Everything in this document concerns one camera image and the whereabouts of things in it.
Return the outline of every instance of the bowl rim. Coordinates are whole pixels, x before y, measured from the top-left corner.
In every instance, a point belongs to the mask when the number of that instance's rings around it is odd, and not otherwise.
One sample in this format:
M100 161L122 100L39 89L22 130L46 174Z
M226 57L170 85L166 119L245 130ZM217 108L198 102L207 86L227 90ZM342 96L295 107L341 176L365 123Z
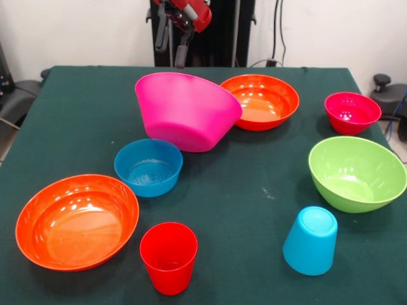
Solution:
M183 77L187 76L187 77L188 77L188 76L189 76L189 77L191 77L191 78L195 78L195 79L198 79L199 81L202 81L202 82L204 82L204 83L207 83L208 85L215 86L215 87L216 87L217 89L219 89L220 91L222 91L222 92L226 93L227 95L229 95L229 96L232 98L232 100L234 100L234 101L238 104L238 106L239 106L240 108L242 108L242 106L240 105L240 102L238 101L238 99L237 99L233 94L231 94L228 90L226 90L225 88L223 88L221 85L219 85L219 84L217 84L217 83L215 83L215 82L213 82L213 81L210 81L209 79L201 78L200 76L196 76L196 75L194 75L194 74L181 73L181 72L174 72L174 71L154 72L154 73L149 73L149 74L146 74L146 75L142 76L141 78L139 78L139 79L136 81L136 83L135 83L135 85L134 85L134 91L135 91L136 96L137 96L137 89L138 89L138 87L140 87L140 84L141 84L145 79L147 79L147 78L152 78L152 77L155 76L155 75L162 75L162 74L164 74L164 75L173 75L173 76L177 76L177 77L179 77L179 76L183 76Z
M42 262L37 261L34 257L31 257L30 255L28 255L28 254L23 250L21 241L18 239L17 227L18 227L18 225L19 225L20 222L21 222L21 217L22 217L23 211L24 211L26 208L28 208L28 206L31 204L31 202L34 200L34 198L35 198L37 195L39 195L40 193L42 193L43 191L45 191L45 190L47 190L47 189L49 189L49 188L55 186L56 184L59 184L59 183L61 183L61 182L65 182L65 181L67 181L67 180L71 180L71 179L74 179L74 178L77 178L77 177L101 177L101 178L103 178L103 179L108 178L108 179L110 179L110 180L114 180L114 181L116 181L116 182L119 182L124 188L126 188L126 189L129 191L129 194L132 194L132 195L134 196L134 199L135 199L135 202L136 202L136 208L137 208L137 217L136 217L136 220L135 220L133 226L131 227L130 234L129 234L128 236L126 236L126 238L123 239L122 245L120 245L119 247L116 247L113 251L111 251L110 253L106 254L102 259L99 259L97 262L93 262L93 263L91 263L91 264L84 264L84 265L78 266L78 267L68 267L68 268L67 268L67 267L53 267L53 266L50 266L50 265L48 265L48 264L43 264ZM132 191L132 189L129 188L129 187L126 185L126 183L124 183L124 182L122 182L122 181L120 181L120 180L118 180L118 179L116 179L116 178L114 178L114 177L111 177L111 176L108 176L108 175L101 175L101 174L98 174L98 173L86 173L86 174L81 174L81 175L73 175L73 176L68 176L68 177L65 177L65 178L63 178L63 179L54 181L54 182L52 182L51 184L48 184L46 187L40 189L38 192L35 193L35 195L34 195L33 197L30 198L30 200L24 205L23 209L21 209L21 212L20 212L19 215L18 215L18 219L17 219L16 225L15 225L15 240L16 240L17 246L18 246L18 248L20 249L21 253L23 253L23 255L24 255L29 261L31 261L32 263L34 263L34 264L36 264L36 265L38 265L38 266L40 266L40 267L43 267L43 268L46 268L46 269L49 269L49 270L54 270L54 271L62 271L62 272L85 271L85 270L89 270L89 269L95 268L95 267L99 266L100 264L103 264L104 262L108 261L108 260L111 259L113 256L115 256L115 255L128 243L128 241L129 241L129 240L131 239L131 237L133 236L134 231L135 231L135 229L136 229L136 227L137 227L137 224L138 224L138 222L139 222L139 218L140 218L139 200L137 199L137 196L134 194L134 192Z
M125 183L128 184L128 185L130 184L130 185L132 185L132 186L137 186L137 187L151 187L151 186L156 186L156 185L157 185L157 184L153 184L153 185L149 185L149 184L148 184L148 185L145 185L145 184L133 183L133 182L131 182L131 181L128 181L127 178L124 178L124 177L120 174L120 172L117 170L116 161L117 161L117 159L118 159L118 156L119 156L125 149L128 149L130 146L133 146L133 145L135 145L135 144L139 144L139 143L141 143L141 142L159 142L159 143L161 143L161 144L166 144L166 145L170 146L171 148L175 148L174 151L177 151L177 154L179 155L179 157L180 157L180 159L181 159L181 164L178 166L177 170L171 175L171 177L167 178L167 179L164 180L164 181L161 181L161 182L158 183L158 184L162 184L162 183L164 183L164 182L166 182L166 181L169 181L169 180L171 180L171 179L173 179L174 177L177 177L177 176L179 175L179 173L181 172L181 169L182 169L182 167L183 167L183 165L184 165L184 157L183 157L182 152L179 150L179 148L178 148L177 146L175 146L173 143L168 142L168 141L166 141L166 140L160 140L160 139L141 139L141 140L136 140L136 141L133 141L133 142L131 142L131 143L128 143L127 145L125 145L124 147L122 147L122 148L118 151L118 153L116 154L116 156L114 157L114 162L113 162L114 170L115 170L117 176L119 176L119 178L121 179L122 182L125 182Z
M295 93L297 103L296 103L295 108L294 108L292 111L290 111L289 114L287 114L286 116L283 116L283 117L281 117L281 118L279 118L279 119L274 119L274 120L272 120L272 121L267 121L267 122L249 121L249 120L242 119L242 118L240 118L239 120L245 121L245 122L250 122L250 123L259 123L259 124L267 124L267 123L270 123L270 122L278 122L278 121L281 121L281 120L283 120L283 119L287 119L287 118L291 117L291 116L298 110L298 108L300 107L301 100L300 100L300 95L298 94L297 90L295 90L295 88L294 88L293 86L291 86L289 83L287 83L286 81L283 81L282 79L275 78L275 77L270 76L270 75L266 75L266 74L256 74L256 73L253 73L253 74L248 73L248 74L236 75L236 76L233 76L233 77L231 77L231 78L228 78L228 79L224 80L224 81L220 84L220 86L221 86L222 88L224 88L224 87L223 87L224 84L225 84L226 82L228 82L228 81L231 81L231 80L234 80L234 79L239 79L239 78L246 78L246 77L249 77L249 76L257 76L257 77L262 77L262 78L273 79L273 80L275 80L275 81L278 81L278 82L280 82L280 83L285 84L285 85L288 86L290 89L292 89L292 91ZM239 103L239 105L240 105L240 107L241 107L242 104L239 102L239 100L237 99L237 97L235 97L235 98L236 98L236 100L238 101L238 103Z
M329 187L327 187L327 186L325 185L325 183L323 183L323 182L318 178L318 176L316 176L316 174L315 174L315 172L314 172L314 170L313 170L313 168L312 168L312 166L311 166L311 157L312 157L312 154L314 153L315 149L316 149L318 146L322 145L322 144L325 143L325 142L332 141L332 140L335 141L335 140L338 140L338 139L352 139L352 140L355 140L355 141L367 142L367 143L370 143L370 144L372 144L372 145L374 145L374 146L377 146L379 149L382 149L382 150L386 151L388 154L390 154L393 158L396 159L396 161L399 163L399 166L401 166L401 168L404 168L404 187L403 187L403 189L402 189L400 192L398 192L395 196L390 197L390 198L387 198L386 200L356 201L356 200L354 200L354 199L352 199L352 198L348 198L348 197L346 197L346 196L343 196L342 194L338 194L337 192L334 192L332 189L330 189ZM364 139L364 138L340 135L340 136L335 136L335 137L326 138L326 139L324 139L324 140L322 140L322 141L316 143L316 145L313 146L313 148L311 149L311 151L310 151L310 153L309 153L309 155L308 155L308 167L309 167L309 169L310 169L310 171L311 171L312 176L314 177L314 179L315 179L316 181L318 181L318 183L319 183L320 185L322 185L322 186L325 187L328 191L334 193L335 195L337 195L337 196L339 196L339 197L341 197L341 198L343 198L343 199L356 202L356 203L362 203L362 204L368 204L368 205L377 205L377 204L383 204L383 203L385 203L385 202L391 202L391 201L395 200L396 198L400 197L400 195L402 195L402 194L405 192L406 188L407 188L407 169L406 169L406 167L404 166L403 162L399 159L399 157L398 157L396 154L394 154L390 149L387 149L387 148L384 147L383 145L380 145L379 143L376 143L376 142L373 142L373 141L370 141L370 140Z
M332 98L332 97L334 97L334 96L336 96L336 95L341 95L341 94L356 95L356 96L358 96L358 97L362 97L362 98L364 98L364 99L366 99L366 100L369 100L369 102L371 102L372 105L375 105L374 107L379 110L379 115L378 115L378 117L377 117L376 119L373 119L373 120L371 120L371 121L367 121L367 122L364 122L364 123L356 123L356 122L351 122L351 121L344 121L344 120L338 118L338 116L335 116L335 115L328 109L328 107L327 107L327 102L328 102L328 100L329 100L330 98ZM369 98L369 97L367 97L367 96L365 96L365 95L363 95L363 94L356 93L356 92L341 91L341 92L332 93L332 94L328 95L328 96L325 98L324 107L325 107L325 110L326 110L326 112L328 113L328 115L330 115L330 116L332 116L333 118L338 119L338 120L340 120L340 121L342 121L342 122L344 122L344 123L346 123L346 124L354 125L354 126L372 125L372 124L376 123L376 122L382 117L382 109L380 108L380 106L379 106L373 99L371 99L371 98Z

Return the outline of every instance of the green tablecloth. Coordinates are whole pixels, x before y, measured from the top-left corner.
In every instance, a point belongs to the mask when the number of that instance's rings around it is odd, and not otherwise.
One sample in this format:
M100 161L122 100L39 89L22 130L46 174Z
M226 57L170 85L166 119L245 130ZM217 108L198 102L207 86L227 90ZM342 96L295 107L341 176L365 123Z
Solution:
M140 200L132 239L105 264L58 273L30 263L14 237L22 207L63 177L115 177L118 150L146 136L134 84L162 70L52 69L0 168L1 304L407 303L406 197L375 212L342 213L320 197L308 171L312 146L336 135L324 99L333 92L358 91L346 69L185 69L217 83L249 72L276 76L296 88L301 105L277 129L252 133L233 128L212 151L184 153L176 188ZM360 136L387 145L377 125ZM328 208L339 223L333 267L318 277L293 271L282 258L291 224L309 205ZM191 285L175 297L154 290L138 251L146 230L166 220L185 223L199 240Z

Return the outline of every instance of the floor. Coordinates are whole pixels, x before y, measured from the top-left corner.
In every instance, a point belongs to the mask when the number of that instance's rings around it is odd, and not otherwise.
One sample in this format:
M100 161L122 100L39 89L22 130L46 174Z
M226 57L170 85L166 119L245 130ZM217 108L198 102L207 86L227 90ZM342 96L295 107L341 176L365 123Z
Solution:
M379 121L378 122L380 128L382 129L383 133L389 124L388 121ZM402 143L397 136L397 129L398 129L398 122L393 123L393 132L392 137L389 140L389 144L391 148L399 155L403 163L407 168L407 142ZM17 136L17 131L10 129L9 132L0 137L0 166L1 163L4 161L8 151L10 150L11 145L14 142L15 137Z

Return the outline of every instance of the blue cup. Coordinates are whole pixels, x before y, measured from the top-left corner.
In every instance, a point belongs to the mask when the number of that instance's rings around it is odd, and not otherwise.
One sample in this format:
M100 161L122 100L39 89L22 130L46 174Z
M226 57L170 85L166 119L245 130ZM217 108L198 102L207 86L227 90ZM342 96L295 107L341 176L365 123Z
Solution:
M338 223L321 207L304 208L282 248L286 262L303 275L321 275L333 264Z

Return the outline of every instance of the orange bowl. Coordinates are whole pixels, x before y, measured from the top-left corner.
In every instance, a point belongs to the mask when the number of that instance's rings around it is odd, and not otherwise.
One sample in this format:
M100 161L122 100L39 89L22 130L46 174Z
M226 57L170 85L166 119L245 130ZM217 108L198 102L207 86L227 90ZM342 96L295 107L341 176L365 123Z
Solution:
M261 74L246 74L227 79L221 86L232 93L242 106L235 123L253 132L281 125L300 106L300 97L286 82Z
M133 234L139 204L121 181L79 175L38 192L20 213L17 245L33 263L57 271L98 266L116 254Z

